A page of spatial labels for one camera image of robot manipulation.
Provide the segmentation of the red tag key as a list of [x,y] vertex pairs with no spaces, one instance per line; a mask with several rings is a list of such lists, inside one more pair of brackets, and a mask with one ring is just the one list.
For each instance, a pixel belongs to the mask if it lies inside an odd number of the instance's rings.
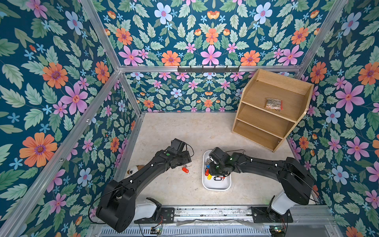
[[182,167],[182,171],[185,172],[185,173],[189,173],[189,170],[188,170],[187,166],[183,166]]

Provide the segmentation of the white plastic storage box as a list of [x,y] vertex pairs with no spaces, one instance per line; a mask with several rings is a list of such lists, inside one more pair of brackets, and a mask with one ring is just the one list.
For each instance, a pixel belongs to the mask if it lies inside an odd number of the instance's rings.
[[209,191],[222,192],[227,191],[232,186],[231,176],[214,176],[209,172],[211,160],[209,154],[211,150],[206,151],[203,154],[203,163],[202,163],[202,175],[201,180],[205,189]]

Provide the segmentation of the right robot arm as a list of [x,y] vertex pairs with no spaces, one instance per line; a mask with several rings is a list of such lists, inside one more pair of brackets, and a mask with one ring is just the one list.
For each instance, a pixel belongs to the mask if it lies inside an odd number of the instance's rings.
[[229,155],[216,147],[210,152],[209,159],[209,174],[213,176],[229,176],[233,172],[251,173],[279,182],[282,191],[270,201],[268,214],[284,215],[294,205],[308,205],[311,200],[315,179],[294,158],[269,161],[244,153]]

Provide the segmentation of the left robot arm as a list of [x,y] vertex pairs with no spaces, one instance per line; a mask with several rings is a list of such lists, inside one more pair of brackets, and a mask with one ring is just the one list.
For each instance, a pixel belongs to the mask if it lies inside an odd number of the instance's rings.
[[190,162],[188,144],[175,138],[169,147],[156,152],[140,170],[121,181],[108,183],[95,216],[118,233],[136,220],[157,219],[161,204],[153,198],[147,198],[147,203],[137,204],[137,197],[159,175]]

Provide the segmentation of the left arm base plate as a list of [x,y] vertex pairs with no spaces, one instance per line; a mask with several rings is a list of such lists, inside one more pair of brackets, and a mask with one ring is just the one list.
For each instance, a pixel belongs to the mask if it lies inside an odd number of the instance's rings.
[[171,224],[174,222],[175,208],[163,207],[157,210],[152,217],[135,220],[134,224]]

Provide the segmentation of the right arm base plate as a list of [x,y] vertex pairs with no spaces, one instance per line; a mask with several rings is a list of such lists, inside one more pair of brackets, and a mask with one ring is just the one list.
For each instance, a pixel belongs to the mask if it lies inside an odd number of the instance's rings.
[[290,210],[279,214],[268,206],[251,206],[250,209],[254,223],[293,223]]

